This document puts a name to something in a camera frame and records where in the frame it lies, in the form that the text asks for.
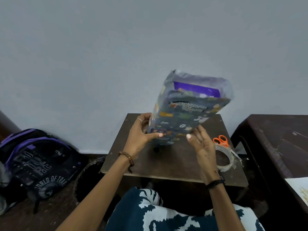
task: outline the gift box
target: gift box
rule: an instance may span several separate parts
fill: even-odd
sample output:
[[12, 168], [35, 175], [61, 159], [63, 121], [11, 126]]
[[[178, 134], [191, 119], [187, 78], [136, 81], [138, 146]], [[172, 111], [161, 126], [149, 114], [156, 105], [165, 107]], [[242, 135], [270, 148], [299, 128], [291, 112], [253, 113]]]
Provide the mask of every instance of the gift box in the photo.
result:
[[154, 106], [147, 133], [164, 133], [164, 137], [153, 142], [171, 145], [221, 110], [232, 98], [232, 86], [224, 78], [171, 71]]

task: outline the person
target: person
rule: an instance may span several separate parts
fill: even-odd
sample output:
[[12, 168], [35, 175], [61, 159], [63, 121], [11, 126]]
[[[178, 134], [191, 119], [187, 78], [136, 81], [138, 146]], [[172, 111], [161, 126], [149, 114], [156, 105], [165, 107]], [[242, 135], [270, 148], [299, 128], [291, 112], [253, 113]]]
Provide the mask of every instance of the person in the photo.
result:
[[[82, 200], [75, 210], [58, 227], [57, 231], [97, 230], [124, 173], [132, 161], [138, 158], [145, 144], [162, 133], [144, 134], [143, 128], [151, 113], [138, 116], [129, 131], [121, 154], [106, 175]], [[188, 142], [194, 147], [203, 182], [220, 182], [216, 164], [215, 144], [206, 130], [199, 126], [187, 134]], [[214, 183], [210, 189], [213, 210], [204, 217], [192, 217], [164, 208], [158, 193], [151, 189], [130, 189], [115, 207], [105, 231], [124, 230], [264, 230], [250, 208], [233, 205], [223, 183]]]

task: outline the gray wall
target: gray wall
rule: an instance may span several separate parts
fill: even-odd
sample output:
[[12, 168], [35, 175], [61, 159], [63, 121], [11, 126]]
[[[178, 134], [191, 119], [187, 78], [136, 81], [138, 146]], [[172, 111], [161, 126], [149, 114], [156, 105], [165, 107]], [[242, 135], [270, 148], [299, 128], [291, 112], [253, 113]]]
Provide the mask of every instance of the gray wall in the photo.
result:
[[0, 0], [0, 110], [106, 153], [172, 69], [227, 78], [250, 114], [308, 114], [308, 0]]

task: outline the clear adhesive tape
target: clear adhesive tape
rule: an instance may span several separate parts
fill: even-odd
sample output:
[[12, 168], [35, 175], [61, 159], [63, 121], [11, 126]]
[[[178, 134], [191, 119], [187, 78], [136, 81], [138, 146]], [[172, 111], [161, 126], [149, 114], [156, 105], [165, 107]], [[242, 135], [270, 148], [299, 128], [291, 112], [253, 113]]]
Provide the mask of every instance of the clear adhesive tape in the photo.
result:
[[218, 165], [217, 168], [221, 170], [222, 172], [228, 171], [234, 162], [233, 154], [226, 147], [218, 145], [218, 144], [215, 144], [215, 149], [224, 153], [229, 158], [229, 161], [230, 161], [228, 165], [225, 165], [225, 166]]

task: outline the white paper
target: white paper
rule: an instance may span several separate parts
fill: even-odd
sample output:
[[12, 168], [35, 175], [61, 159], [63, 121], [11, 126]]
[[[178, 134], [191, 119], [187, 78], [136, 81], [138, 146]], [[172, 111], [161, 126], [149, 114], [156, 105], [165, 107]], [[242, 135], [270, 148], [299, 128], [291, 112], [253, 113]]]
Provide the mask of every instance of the white paper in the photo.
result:
[[286, 181], [308, 206], [308, 177], [286, 178]]

